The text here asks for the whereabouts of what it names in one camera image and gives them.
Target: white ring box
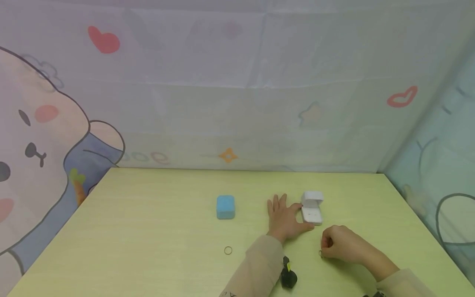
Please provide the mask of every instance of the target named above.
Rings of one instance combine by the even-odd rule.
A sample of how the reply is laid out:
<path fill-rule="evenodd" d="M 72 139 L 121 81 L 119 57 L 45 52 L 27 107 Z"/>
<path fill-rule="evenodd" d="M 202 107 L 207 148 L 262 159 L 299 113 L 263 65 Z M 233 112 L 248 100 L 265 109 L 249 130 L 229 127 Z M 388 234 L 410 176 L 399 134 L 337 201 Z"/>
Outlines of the white ring box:
<path fill-rule="evenodd" d="M 302 218 L 313 225 L 321 225 L 323 223 L 320 204 L 323 202 L 323 194 L 318 191 L 305 191 L 302 194 Z"/>

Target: red heart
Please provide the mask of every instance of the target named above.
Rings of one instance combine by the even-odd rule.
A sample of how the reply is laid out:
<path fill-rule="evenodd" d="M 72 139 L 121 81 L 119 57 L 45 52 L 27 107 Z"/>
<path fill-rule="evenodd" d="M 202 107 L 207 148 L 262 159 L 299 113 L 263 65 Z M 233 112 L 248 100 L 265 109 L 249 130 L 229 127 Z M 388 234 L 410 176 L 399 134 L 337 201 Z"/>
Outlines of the red heart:
<path fill-rule="evenodd" d="M 101 33 L 98 28 L 89 26 L 87 28 L 89 38 L 95 47 L 103 54 L 112 54 L 120 47 L 119 38 L 112 33 Z"/>
<path fill-rule="evenodd" d="M 391 107 L 395 107 L 395 108 L 401 108 L 401 107 L 408 106 L 412 102 L 414 97 L 416 96 L 417 90 L 418 90 L 417 86 L 410 86 L 409 89 L 407 89 L 404 93 L 396 93 L 396 94 L 392 95 L 388 99 L 388 105 L 391 106 Z M 397 102 L 397 101 L 395 101 L 395 99 L 397 99 L 397 98 L 407 98 L 407 100 L 404 101 L 404 102 Z"/>

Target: wooden tabletop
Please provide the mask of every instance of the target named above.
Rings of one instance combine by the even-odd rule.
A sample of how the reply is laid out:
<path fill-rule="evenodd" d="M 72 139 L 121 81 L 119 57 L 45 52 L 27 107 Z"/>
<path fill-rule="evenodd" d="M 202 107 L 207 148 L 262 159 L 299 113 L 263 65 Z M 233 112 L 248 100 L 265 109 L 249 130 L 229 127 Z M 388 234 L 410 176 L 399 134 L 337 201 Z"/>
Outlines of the wooden tabletop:
<path fill-rule="evenodd" d="M 218 296 L 267 232 L 266 200 L 287 193 L 299 202 L 304 191 L 323 192 L 323 225 L 285 246 L 298 282 L 273 296 L 375 292 L 364 268 L 319 257 L 322 231 L 334 224 L 411 268 L 437 295 L 475 296 L 383 174 L 125 168 L 106 174 L 9 296 Z M 216 218 L 219 195 L 235 197 L 234 219 Z"/>

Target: gold ring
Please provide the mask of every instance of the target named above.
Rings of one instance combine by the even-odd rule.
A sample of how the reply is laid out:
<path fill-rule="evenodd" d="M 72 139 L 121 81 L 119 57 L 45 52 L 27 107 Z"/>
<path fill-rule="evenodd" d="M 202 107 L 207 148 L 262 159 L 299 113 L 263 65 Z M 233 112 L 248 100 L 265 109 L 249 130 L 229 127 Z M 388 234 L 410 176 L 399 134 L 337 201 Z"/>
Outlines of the gold ring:
<path fill-rule="evenodd" d="M 232 252 L 233 252 L 233 248 L 232 248 L 232 247 L 227 246 L 227 247 L 224 248 L 224 253 L 225 253 L 226 255 L 230 255 Z"/>

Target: fabric backdrop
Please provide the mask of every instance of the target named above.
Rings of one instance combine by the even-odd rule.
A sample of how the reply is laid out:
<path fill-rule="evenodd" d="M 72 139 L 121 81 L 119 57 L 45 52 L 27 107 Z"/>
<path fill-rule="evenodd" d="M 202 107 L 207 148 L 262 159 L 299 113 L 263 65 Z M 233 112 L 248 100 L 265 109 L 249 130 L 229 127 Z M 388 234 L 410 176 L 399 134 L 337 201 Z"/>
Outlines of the fabric backdrop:
<path fill-rule="evenodd" d="M 475 286 L 475 46 L 387 171 Z"/>
<path fill-rule="evenodd" d="M 0 0 L 0 296 L 110 167 L 375 172 L 470 0 Z"/>

